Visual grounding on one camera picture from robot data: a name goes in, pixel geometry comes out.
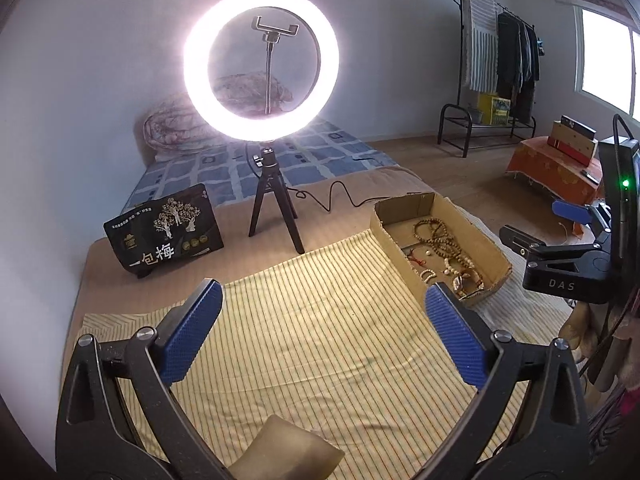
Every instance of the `tripod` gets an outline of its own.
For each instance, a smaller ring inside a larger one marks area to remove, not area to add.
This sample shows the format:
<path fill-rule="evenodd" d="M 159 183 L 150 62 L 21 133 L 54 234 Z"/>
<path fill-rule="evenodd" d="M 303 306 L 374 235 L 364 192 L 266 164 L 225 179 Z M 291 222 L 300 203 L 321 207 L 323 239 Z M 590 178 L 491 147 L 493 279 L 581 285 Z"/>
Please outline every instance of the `tripod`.
<path fill-rule="evenodd" d="M 284 183 L 282 173 L 280 173 L 280 165 L 276 160 L 276 154 L 269 142 L 260 148 L 260 156 L 262 157 L 262 174 L 258 179 L 258 189 L 255 192 L 254 212 L 251 214 L 249 236 L 255 235 L 255 227 L 258 223 L 258 216 L 260 215 L 264 194 L 273 191 L 282 217 L 284 218 L 284 223 L 287 225 L 289 235 L 293 240 L 293 245 L 296 247 L 298 254 L 304 254 L 305 248 L 302 245 L 302 240 L 300 240 L 300 233 L 298 232 L 295 220 L 298 218 L 298 215 L 293 208 L 287 186 Z"/>
<path fill-rule="evenodd" d="M 261 30 L 264 32 L 262 40 L 267 44 L 267 89 L 266 89 L 266 104 L 264 107 L 265 115 L 271 113 L 271 54 L 273 53 L 273 46 L 280 41 L 280 35 L 295 36 L 298 33 L 297 25 L 289 25 L 289 30 L 276 27 L 268 27 L 263 25 L 260 20 L 261 16 L 256 16 L 252 23 L 253 30 Z M 260 158 L 262 159 L 262 173 L 258 178 L 258 188 L 255 192 L 254 211 L 251 214 L 251 225 L 249 227 L 249 236 L 255 235 L 255 227 L 258 223 L 258 216 L 260 216 L 260 208 L 262 207 L 262 199 L 264 194 L 273 191 L 276 196 L 280 212 L 284 218 L 284 223 L 287 225 L 291 240 L 296 248 L 298 254 L 304 254 L 305 248 L 302 245 L 300 239 L 300 233 L 296 226 L 296 210 L 293 208 L 293 202 L 287 191 L 287 186 L 284 183 L 284 178 L 280 172 L 280 165 L 276 159 L 276 154 L 273 151 L 272 142 L 265 142 L 260 147 Z"/>

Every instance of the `hanging clothes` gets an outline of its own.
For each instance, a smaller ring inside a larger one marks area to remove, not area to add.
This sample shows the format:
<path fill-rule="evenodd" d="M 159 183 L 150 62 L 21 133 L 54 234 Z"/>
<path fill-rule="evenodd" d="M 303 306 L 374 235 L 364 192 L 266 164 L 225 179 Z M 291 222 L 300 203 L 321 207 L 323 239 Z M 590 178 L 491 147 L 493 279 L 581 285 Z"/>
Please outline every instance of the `hanging clothes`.
<path fill-rule="evenodd" d="M 462 0 L 463 82 L 477 92 L 494 93 L 498 85 L 498 22 L 494 0 Z"/>
<path fill-rule="evenodd" d="M 523 82 L 520 20 L 503 12 L 498 15 L 498 95 L 514 101 Z"/>
<path fill-rule="evenodd" d="M 511 100 L 511 116 L 530 124 L 540 80 L 540 50 L 532 27 L 509 12 L 498 16 L 498 95 Z"/>
<path fill-rule="evenodd" d="M 538 51 L 538 37 L 535 30 L 525 25 L 526 43 L 531 52 L 530 75 L 524 81 L 519 94 L 516 97 L 511 115 L 520 122 L 530 124 L 533 115 L 533 105 L 536 98 L 536 82 L 540 80 L 540 53 Z"/>

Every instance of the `yellow box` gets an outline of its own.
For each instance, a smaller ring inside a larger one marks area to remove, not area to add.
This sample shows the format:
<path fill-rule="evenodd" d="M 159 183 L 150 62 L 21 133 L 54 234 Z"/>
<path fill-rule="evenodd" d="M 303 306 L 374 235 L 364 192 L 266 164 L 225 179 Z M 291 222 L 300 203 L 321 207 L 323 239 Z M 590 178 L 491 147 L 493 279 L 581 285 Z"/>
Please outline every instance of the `yellow box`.
<path fill-rule="evenodd" d="M 511 101 L 495 95 L 480 94 L 478 110 L 482 112 L 482 124 L 509 124 Z"/>

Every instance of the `black snack package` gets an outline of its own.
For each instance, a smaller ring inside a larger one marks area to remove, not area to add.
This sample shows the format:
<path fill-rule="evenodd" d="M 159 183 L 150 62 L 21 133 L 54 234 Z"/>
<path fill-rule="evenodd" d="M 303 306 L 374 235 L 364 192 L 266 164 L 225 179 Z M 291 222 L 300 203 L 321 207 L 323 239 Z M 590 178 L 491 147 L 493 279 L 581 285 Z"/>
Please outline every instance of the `black snack package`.
<path fill-rule="evenodd" d="M 224 246 L 204 184 L 145 202 L 106 222 L 104 232 L 122 266 L 139 278 Z"/>
<path fill-rule="evenodd" d="M 596 130 L 586 126 L 585 124 L 579 123 L 578 121 L 574 121 L 571 117 L 563 115 L 560 122 L 567 128 L 571 128 L 574 132 L 584 135 L 589 140 L 596 138 Z"/>

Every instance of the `striped towel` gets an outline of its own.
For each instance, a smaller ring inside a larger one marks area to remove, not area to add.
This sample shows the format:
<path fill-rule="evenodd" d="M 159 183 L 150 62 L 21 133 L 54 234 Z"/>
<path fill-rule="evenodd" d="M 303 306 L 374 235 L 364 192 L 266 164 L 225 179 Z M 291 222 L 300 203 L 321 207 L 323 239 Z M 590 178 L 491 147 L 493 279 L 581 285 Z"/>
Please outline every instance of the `striped towel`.
<path fill-rule="evenodd" d="M 498 85 L 498 19 L 494 0 L 462 0 L 465 26 L 464 83 L 477 92 L 495 93 Z"/>
<path fill-rule="evenodd" d="M 492 329 L 547 345 L 571 311 L 559 298 L 523 290 L 524 259 L 506 254 L 512 275 L 474 309 Z M 410 478 L 476 394 L 370 230 L 224 291 L 220 317 L 172 392 L 227 465 L 276 413 L 346 453 L 334 480 Z M 81 333 L 129 338 L 168 311 L 87 314 Z M 146 450 L 163 458 L 130 381 L 121 385 Z M 509 434 L 525 387 L 516 386 L 484 458 Z"/>

